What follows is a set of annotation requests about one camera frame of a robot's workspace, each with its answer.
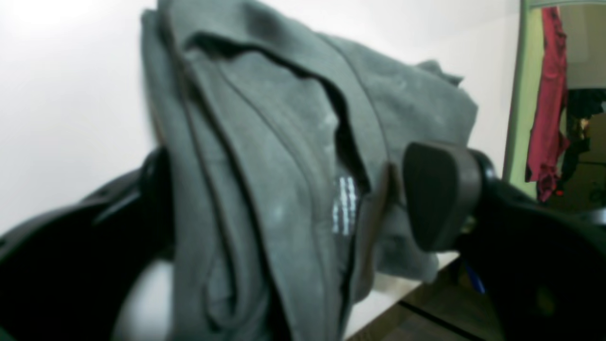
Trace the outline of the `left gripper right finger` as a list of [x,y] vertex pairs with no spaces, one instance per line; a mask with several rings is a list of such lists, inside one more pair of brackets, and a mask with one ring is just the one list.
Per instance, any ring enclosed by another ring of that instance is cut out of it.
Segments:
[[478,274],[508,341],[605,339],[605,231],[498,179],[477,150],[411,143],[402,176],[413,235]]

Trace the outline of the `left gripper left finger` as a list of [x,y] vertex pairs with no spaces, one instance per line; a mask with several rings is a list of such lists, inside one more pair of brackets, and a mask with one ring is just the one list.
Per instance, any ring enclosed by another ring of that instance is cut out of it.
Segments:
[[144,268],[173,248],[169,156],[1,237],[3,341],[108,341]]

